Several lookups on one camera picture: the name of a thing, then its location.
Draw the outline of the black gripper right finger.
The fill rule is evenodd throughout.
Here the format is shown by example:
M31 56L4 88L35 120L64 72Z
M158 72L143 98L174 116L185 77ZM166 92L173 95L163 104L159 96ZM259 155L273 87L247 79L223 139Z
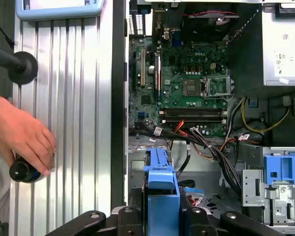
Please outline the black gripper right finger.
M184 209L185 236L282 236L283 234L236 211L217 219L206 208Z

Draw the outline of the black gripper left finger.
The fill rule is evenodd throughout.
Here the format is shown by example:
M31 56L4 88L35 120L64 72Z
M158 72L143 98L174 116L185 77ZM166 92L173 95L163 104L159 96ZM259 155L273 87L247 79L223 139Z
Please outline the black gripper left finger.
M49 236L143 236L140 212L123 206L109 217L91 210L49 232Z

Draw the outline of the person's bare hand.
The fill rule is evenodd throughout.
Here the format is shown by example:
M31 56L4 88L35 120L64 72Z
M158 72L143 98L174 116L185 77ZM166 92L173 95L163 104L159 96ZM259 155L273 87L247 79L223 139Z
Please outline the person's bare hand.
M26 111L0 96L0 153L11 166L20 155L40 173L49 175L56 139L51 131Z

